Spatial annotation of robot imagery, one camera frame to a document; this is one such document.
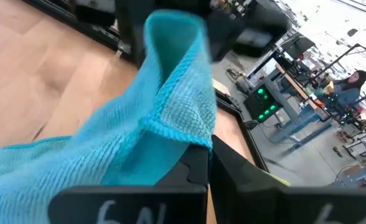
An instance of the workshop equipment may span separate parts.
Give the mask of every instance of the workshop equipment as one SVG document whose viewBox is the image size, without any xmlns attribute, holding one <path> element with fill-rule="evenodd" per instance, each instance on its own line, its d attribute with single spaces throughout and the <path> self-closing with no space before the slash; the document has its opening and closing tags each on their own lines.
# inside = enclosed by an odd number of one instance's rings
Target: workshop equipment
<svg viewBox="0 0 366 224">
<path fill-rule="evenodd" d="M 343 168 L 338 173 L 336 180 L 329 186 L 352 189 L 366 187 L 366 165 L 356 165 Z"/>
<path fill-rule="evenodd" d="M 300 55 L 314 46 L 315 43 L 300 32 L 295 32 L 288 41 L 281 44 L 281 47 L 286 50 L 293 60 L 298 59 Z"/>
<path fill-rule="evenodd" d="M 23 1 L 94 40 L 121 50 L 123 58 L 138 66 L 145 54 L 143 24 L 156 9 L 178 9 L 202 17 L 208 27 L 209 49 L 214 61 L 222 60 L 230 50 L 258 57 L 270 50 L 291 27 L 288 17 L 269 0 L 233 0 L 224 1 L 222 5 L 212 4 L 210 0 Z M 118 29 L 111 27 L 116 19 Z"/>
<path fill-rule="evenodd" d="M 293 40 L 290 41 L 290 46 L 294 45 L 295 42 L 297 42 L 300 39 L 300 37 L 295 37 Z M 310 119 L 310 117 L 301 118 L 298 121 L 297 114 L 292 110 L 289 103 L 287 103 L 286 99 L 284 97 L 281 97 L 281 94 L 277 93 L 277 90 L 279 88 L 272 83 L 272 81 L 276 80 L 280 75 L 284 76 L 285 78 L 289 78 L 293 80 L 298 86 L 302 86 L 302 92 L 305 93 L 305 97 L 300 94 L 305 101 L 312 101 L 315 103 L 315 99 L 309 95 L 307 92 L 307 84 L 312 84 L 312 86 L 318 87 L 319 84 L 315 82 L 320 75 L 322 75 L 325 70 L 330 68 L 334 63 L 336 63 L 340 58 L 342 58 L 344 55 L 348 54 L 351 50 L 355 49 L 356 47 L 363 47 L 359 44 L 355 44 L 353 47 L 351 47 L 345 54 L 340 56 L 336 61 L 332 62 L 330 65 L 328 65 L 327 68 L 325 68 L 323 71 L 319 72 L 315 77 L 310 77 L 311 71 L 300 65 L 299 62 L 294 62 L 290 58 L 287 58 L 285 55 L 285 51 L 289 48 L 285 48 L 285 50 L 279 51 L 277 48 L 274 50 L 270 55 L 263 60 L 259 66 L 256 67 L 256 69 L 253 70 L 251 74 L 249 74 L 249 78 L 254 76 L 260 69 L 262 69 L 271 59 L 275 59 L 277 61 L 277 66 L 279 69 L 274 70 L 271 74 L 267 75 L 266 77 L 262 78 L 262 81 L 252 89 L 251 94 L 255 94 L 256 91 L 260 88 L 263 88 L 263 85 L 266 86 L 272 93 L 276 101 L 281 104 L 281 107 L 285 109 L 286 113 L 290 117 L 290 119 L 293 121 L 293 123 L 297 126 L 300 122 L 305 122 L 307 119 Z M 332 95 L 323 98 L 322 100 L 325 101 L 325 103 L 322 106 L 319 106 L 319 103 L 316 103 L 318 105 L 318 108 L 323 111 L 324 114 L 327 116 L 325 118 L 322 118 L 321 121 L 324 122 L 324 124 L 318 128 L 317 130 L 313 131 L 310 135 L 306 136 L 304 139 L 297 141 L 296 139 L 290 138 L 290 131 L 295 129 L 295 125 L 290 127 L 290 129 L 284 129 L 283 131 L 279 131 L 278 133 L 274 134 L 270 140 L 274 143 L 280 142 L 282 139 L 288 138 L 291 139 L 295 144 L 291 146 L 286 151 L 282 152 L 280 154 L 280 157 L 285 157 L 292 152 L 299 149 L 301 146 L 305 145 L 306 143 L 310 142 L 314 138 L 318 137 L 321 133 L 325 132 L 329 128 L 332 127 L 332 121 L 331 118 L 336 121 L 341 126 L 344 126 L 346 124 L 350 126 L 355 126 L 358 130 L 362 130 L 362 121 L 357 119 L 357 115 L 359 114 L 358 111 L 356 111 L 355 108 L 351 107 L 342 107 L 337 103 L 337 98 L 339 95 Z M 352 103 L 352 105 L 361 102 L 362 100 L 366 99 L 366 95 L 360 99 L 358 99 L 356 102 Z M 247 108 L 250 111 L 250 103 L 247 103 Z M 363 157 L 360 158 L 361 161 L 366 161 L 365 154 L 362 154 Z"/>
<path fill-rule="evenodd" d="M 50 221 L 205 224 L 209 180 L 218 224 L 366 223 L 366 188 L 287 187 L 222 140 L 212 140 L 216 147 L 209 176 L 206 150 L 187 151 L 187 159 L 155 186 L 84 186 L 60 192 L 49 205 Z"/>
<path fill-rule="evenodd" d="M 244 101 L 244 105 L 249 110 L 251 117 L 259 123 L 266 121 L 281 108 L 281 104 L 275 100 L 265 85 L 260 86 L 257 91 L 249 95 Z"/>
</svg>

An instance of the machine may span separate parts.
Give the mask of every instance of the machine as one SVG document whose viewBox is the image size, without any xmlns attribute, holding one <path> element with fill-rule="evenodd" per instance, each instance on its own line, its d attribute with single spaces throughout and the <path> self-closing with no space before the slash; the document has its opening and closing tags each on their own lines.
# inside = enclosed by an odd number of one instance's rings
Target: machine
<svg viewBox="0 0 366 224">
<path fill-rule="evenodd" d="M 366 163 L 366 121 L 355 121 L 361 125 L 357 127 L 362 132 L 356 136 L 350 136 L 351 143 L 343 145 L 343 148 L 360 163 Z"/>
<path fill-rule="evenodd" d="M 229 12 L 225 7 L 210 8 L 209 1 L 76 0 L 68 3 L 79 20 L 97 26 L 110 26 L 116 17 L 122 40 L 116 42 L 116 46 L 120 48 L 120 43 L 123 43 L 125 53 L 139 66 L 145 57 L 141 27 L 154 9 L 180 9 L 203 17 L 208 23 L 209 43 L 215 61 L 234 49 L 236 43 L 247 47 L 242 48 L 241 53 L 258 55 L 267 51 L 268 46 L 286 32 L 287 20 L 274 7 L 270 7 L 271 1 L 231 2 L 227 4 Z M 245 31 L 256 35 L 238 40 Z M 264 38 L 260 34 L 271 37 L 266 42 L 258 42 Z M 223 96 L 216 94 L 217 106 L 236 115 L 248 146 L 255 149 L 239 111 L 227 99 L 223 100 Z M 264 99 L 266 92 L 259 94 Z M 204 224 L 210 184 L 217 222 L 221 224 L 326 223 L 330 220 L 336 223 L 366 223 L 365 189 L 288 188 L 265 172 L 267 168 L 256 152 L 252 152 L 254 166 L 222 140 L 215 136 L 212 140 L 211 155 L 207 149 L 190 146 L 176 166 L 154 186 L 81 186 L 66 189 L 50 202 L 49 220 L 51 223 L 68 224 Z M 354 206 L 357 207 L 355 212 L 347 212 Z"/>
<path fill-rule="evenodd" d="M 244 101 L 244 105 L 250 115 L 259 123 L 267 120 L 281 108 L 281 104 L 275 100 L 265 85 L 260 86 L 255 93 L 249 95 Z"/>
<path fill-rule="evenodd" d="M 283 108 L 289 118 L 293 121 L 294 125 L 289 127 L 289 129 L 284 129 L 276 134 L 273 134 L 271 136 L 270 141 L 274 143 L 281 142 L 282 140 L 288 138 L 291 139 L 294 142 L 294 145 L 291 146 L 286 151 L 282 152 L 280 154 L 280 157 L 285 157 L 292 152 L 299 149 L 301 146 L 304 146 L 308 142 L 312 141 L 314 138 L 318 137 L 320 134 L 322 134 L 324 131 L 328 130 L 332 127 L 332 124 L 335 123 L 335 121 L 338 123 L 338 125 L 354 125 L 358 130 L 362 131 L 362 122 L 359 121 L 354 116 L 354 110 L 353 107 L 342 107 L 337 103 L 337 98 L 339 95 L 331 95 L 331 96 L 325 96 L 320 97 L 319 99 L 316 99 L 314 95 L 307 93 L 307 87 L 311 86 L 313 89 L 317 89 L 320 85 L 318 83 L 318 79 L 321 75 L 325 73 L 325 71 L 329 68 L 331 68 L 335 63 L 337 63 L 342 57 L 349 54 L 351 51 L 353 51 L 356 48 L 363 48 L 366 51 L 366 47 L 361 46 L 360 44 L 353 45 L 348 51 L 346 51 L 344 54 L 342 54 L 340 57 L 338 57 L 335 61 L 333 61 L 330 65 L 325 67 L 323 70 L 321 70 L 318 74 L 315 76 L 311 76 L 308 69 L 306 69 L 305 66 L 301 65 L 299 62 L 292 61 L 291 58 L 288 58 L 285 55 L 285 52 L 289 50 L 291 46 L 294 46 L 297 41 L 300 40 L 301 36 L 296 36 L 292 40 L 289 40 L 289 45 L 285 45 L 285 48 L 280 50 L 278 47 L 275 47 L 275 50 L 270 52 L 268 57 L 263 60 L 259 65 L 253 70 L 252 73 L 249 74 L 248 78 L 253 77 L 260 69 L 262 69 L 271 59 L 275 59 L 279 66 L 285 71 L 281 72 L 278 69 L 275 69 L 274 72 L 271 74 L 268 74 L 266 77 L 262 77 L 261 81 L 251 89 L 249 92 L 249 97 L 246 99 L 244 104 L 246 105 L 247 109 L 250 111 L 252 117 L 256 119 L 259 123 L 262 123 L 265 121 L 265 119 L 259 119 L 259 116 L 262 115 L 262 112 L 266 110 L 265 107 L 262 106 L 262 104 L 258 104 L 258 98 L 256 97 L 259 90 L 263 90 L 264 88 L 267 89 L 269 93 L 273 96 L 273 99 L 275 100 L 275 104 L 281 105 L 279 108 Z M 282 87 L 278 87 L 273 81 L 276 80 L 278 77 L 285 76 L 282 78 L 280 84 Z M 287 79 L 291 80 L 289 83 L 287 83 L 286 86 L 283 86 L 283 81 Z M 298 119 L 297 113 L 294 111 L 294 109 L 291 107 L 291 105 L 287 102 L 287 99 L 283 96 L 283 92 L 292 86 L 292 83 L 296 83 L 296 85 L 299 87 L 300 96 L 304 101 L 312 101 L 315 105 L 317 105 L 318 109 L 323 111 L 323 118 L 321 118 L 321 121 L 323 122 L 323 125 L 318 128 L 317 130 L 313 131 L 310 135 L 306 136 L 304 139 L 298 141 L 297 139 L 290 138 L 290 133 L 292 130 L 295 129 L 296 126 L 301 124 L 301 122 L 305 122 L 308 119 L 310 119 L 309 116 L 306 116 L 305 118 Z M 366 95 L 364 97 L 361 97 L 357 101 L 353 102 L 351 105 L 356 105 L 360 103 L 361 101 L 366 100 Z M 253 109 L 251 108 L 252 105 L 257 105 L 259 109 Z M 358 158 L 360 161 L 366 161 L 366 152 L 364 152 L 366 148 L 361 149 L 360 153 L 356 153 L 353 151 L 353 149 L 348 149 L 349 153 L 352 154 L 353 157 Z"/>
</svg>

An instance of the black machine part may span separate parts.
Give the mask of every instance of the black machine part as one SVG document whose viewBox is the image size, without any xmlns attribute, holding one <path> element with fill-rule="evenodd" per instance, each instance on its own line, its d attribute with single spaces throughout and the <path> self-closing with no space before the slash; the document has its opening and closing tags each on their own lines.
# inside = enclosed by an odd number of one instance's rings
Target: black machine part
<svg viewBox="0 0 366 224">
<path fill-rule="evenodd" d="M 209 183 L 218 224 L 366 223 L 366 189 L 287 187 L 218 137 L 212 140 Z M 207 161 L 207 149 L 191 146 L 154 186 L 63 190 L 50 202 L 50 222 L 205 224 Z"/>
<path fill-rule="evenodd" d="M 314 46 L 315 43 L 313 41 L 299 32 L 294 33 L 289 40 L 281 45 L 282 49 L 284 49 L 293 60 L 298 59 L 301 54 Z"/>
<path fill-rule="evenodd" d="M 269 0 L 252 0 L 240 16 L 232 15 L 236 10 L 211 8 L 210 0 L 115 0 L 114 6 L 110 6 L 112 1 L 107 0 L 70 2 L 73 13 L 82 22 L 111 26 L 117 19 L 121 40 L 130 45 L 130 57 L 138 66 L 145 58 L 144 22 L 157 9 L 178 9 L 202 17 L 208 27 L 214 61 L 222 60 L 230 50 L 259 57 L 270 50 L 291 27 L 288 17 Z"/>
</svg>

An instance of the cable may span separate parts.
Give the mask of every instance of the cable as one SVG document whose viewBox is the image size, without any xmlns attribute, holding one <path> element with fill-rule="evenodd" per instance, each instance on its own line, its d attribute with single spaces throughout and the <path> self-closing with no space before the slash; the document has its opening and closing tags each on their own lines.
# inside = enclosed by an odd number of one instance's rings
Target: cable
<svg viewBox="0 0 366 224">
<path fill-rule="evenodd" d="M 334 181 L 337 181 L 338 180 L 338 178 L 339 178 L 339 175 L 340 175 L 340 173 L 341 172 L 343 172 L 343 171 L 345 171 L 347 168 L 351 168 L 351 167 L 355 167 L 355 166 L 357 166 L 357 165 L 352 165 L 352 166 L 345 166 L 345 167 L 343 167 L 338 173 L 337 173 L 337 175 L 336 175 L 336 178 L 334 179 Z"/>
<path fill-rule="evenodd" d="M 262 125 L 264 126 L 264 128 L 273 128 L 273 127 L 275 126 L 275 124 L 274 124 L 274 125 L 272 125 L 272 126 L 267 126 L 267 125 L 265 125 L 264 123 L 262 123 Z"/>
<path fill-rule="evenodd" d="M 264 130 L 260 127 L 260 130 L 262 130 L 263 134 L 264 134 L 264 137 L 270 142 L 270 143 L 274 143 L 274 144 L 294 144 L 293 142 L 274 142 L 274 141 L 271 141 L 267 135 L 264 133 Z"/>
</svg>

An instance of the metal stand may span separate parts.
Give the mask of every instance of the metal stand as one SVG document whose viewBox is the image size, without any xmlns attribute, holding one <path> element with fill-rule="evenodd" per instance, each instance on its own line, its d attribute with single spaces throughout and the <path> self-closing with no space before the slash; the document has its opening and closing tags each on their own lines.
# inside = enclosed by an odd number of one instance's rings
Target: metal stand
<svg viewBox="0 0 366 224">
<path fill-rule="evenodd" d="M 293 130 L 295 130 L 299 125 L 301 125 L 303 123 L 306 123 L 309 119 L 313 118 L 314 116 L 317 116 L 317 114 L 316 113 L 310 113 L 307 116 L 305 116 L 304 118 L 300 118 L 299 122 L 297 122 L 297 123 L 292 122 L 289 126 L 285 127 L 284 129 L 282 129 L 281 131 L 277 132 L 276 134 L 273 134 L 273 136 L 271 137 L 270 140 L 273 141 L 273 142 L 281 142 L 281 141 L 283 141 L 284 139 L 288 138 L 291 135 L 291 132 Z"/>
<path fill-rule="evenodd" d="M 366 162 L 366 136 L 358 138 L 358 140 L 356 142 L 353 142 L 352 144 L 343 145 L 343 148 L 355 160 L 361 163 Z"/>
<path fill-rule="evenodd" d="M 302 139 L 300 142 L 296 143 L 289 149 L 287 149 L 285 152 L 280 154 L 280 157 L 286 157 L 287 155 L 291 154 L 292 152 L 295 152 L 297 149 L 299 149 L 301 146 L 304 146 L 305 144 L 309 143 L 316 137 L 318 137 L 320 134 L 322 134 L 324 131 L 328 130 L 332 127 L 331 121 L 325 122 L 320 128 L 312 132 L 310 135 Z"/>
</svg>

